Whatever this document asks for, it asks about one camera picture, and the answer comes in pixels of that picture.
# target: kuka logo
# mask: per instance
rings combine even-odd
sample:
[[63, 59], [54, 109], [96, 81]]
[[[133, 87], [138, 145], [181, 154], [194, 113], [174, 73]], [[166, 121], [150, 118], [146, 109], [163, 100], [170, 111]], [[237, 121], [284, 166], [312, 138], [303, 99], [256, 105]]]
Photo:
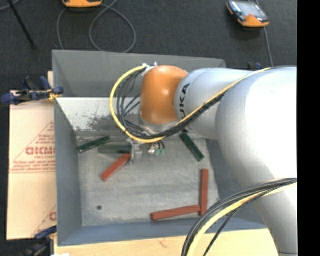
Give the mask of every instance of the kuka logo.
[[180, 112], [183, 114], [183, 117], [182, 117], [182, 118], [185, 118], [185, 117], [186, 117], [186, 113], [185, 113], [185, 110], [184, 110], [184, 107], [185, 107], [184, 101], [185, 101], [185, 98], [186, 98], [186, 92], [187, 92], [187, 89], [188, 89], [189, 85], [190, 85], [190, 83], [186, 84], [186, 85], [182, 88], [183, 97], [180, 96]]
[[25, 153], [29, 156], [33, 155], [54, 155], [56, 153], [55, 147], [27, 147]]

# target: clamp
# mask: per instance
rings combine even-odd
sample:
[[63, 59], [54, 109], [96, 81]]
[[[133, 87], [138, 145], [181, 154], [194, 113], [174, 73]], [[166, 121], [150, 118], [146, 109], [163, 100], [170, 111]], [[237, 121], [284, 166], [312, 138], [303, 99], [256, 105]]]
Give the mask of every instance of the clamp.
[[44, 77], [40, 77], [41, 87], [36, 87], [31, 81], [30, 77], [27, 76], [22, 83], [22, 90], [16, 92], [10, 92], [1, 96], [3, 104], [8, 105], [19, 105], [21, 103], [27, 103], [32, 101], [39, 101], [49, 99], [53, 101], [57, 97], [61, 97], [64, 93], [64, 88], [57, 86], [52, 88], [48, 80]]

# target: red stick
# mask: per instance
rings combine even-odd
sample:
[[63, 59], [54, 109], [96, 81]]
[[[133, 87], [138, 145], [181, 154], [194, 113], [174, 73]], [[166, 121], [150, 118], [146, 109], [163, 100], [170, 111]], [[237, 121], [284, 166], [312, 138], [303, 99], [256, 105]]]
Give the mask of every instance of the red stick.
[[201, 170], [201, 178], [200, 178], [200, 207], [201, 211], [199, 215], [202, 216], [208, 210], [208, 184], [209, 184], [209, 170], [202, 169]]
[[113, 163], [108, 169], [101, 174], [103, 181], [108, 180], [113, 174], [120, 170], [130, 159], [131, 154], [124, 154], [115, 163]]
[[198, 213], [200, 212], [200, 210], [201, 210], [200, 205], [191, 205], [191, 206], [175, 208], [170, 210], [157, 211], [157, 212], [151, 213], [151, 220], [157, 221], [157, 220], [180, 216], [180, 215]]

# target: cardboard sheet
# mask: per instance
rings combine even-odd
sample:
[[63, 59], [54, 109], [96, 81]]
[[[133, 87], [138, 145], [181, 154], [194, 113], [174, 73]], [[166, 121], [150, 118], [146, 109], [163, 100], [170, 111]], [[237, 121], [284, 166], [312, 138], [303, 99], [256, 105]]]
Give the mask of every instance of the cardboard sheet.
[[7, 239], [33, 238], [57, 223], [54, 104], [10, 106]]

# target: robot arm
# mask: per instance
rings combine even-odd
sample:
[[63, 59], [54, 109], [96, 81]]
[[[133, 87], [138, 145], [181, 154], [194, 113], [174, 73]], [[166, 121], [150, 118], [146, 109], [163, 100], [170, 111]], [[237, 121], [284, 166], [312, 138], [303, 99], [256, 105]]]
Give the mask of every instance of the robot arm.
[[[197, 107], [206, 105], [231, 84], [219, 101], [188, 124], [188, 130], [218, 140], [224, 158], [244, 188], [297, 177], [296, 67], [260, 72], [205, 68], [187, 74], [182, 69], [159, 66], [151, 69], [143, 82], [140, 121], [162, 136], [141, 136], [141, 142], [162, 140], [167, 133], [161, 131], [178, 129]], [[152, 94], [156, 94], [156, 100], [151, 100]], [[162, 103], [165, 112], [160, 111]], [[123, 131], [131, 136], [127, 129]], [[297, 188], [262, 198], [255, 206], [279, 255], [298, 255]]]

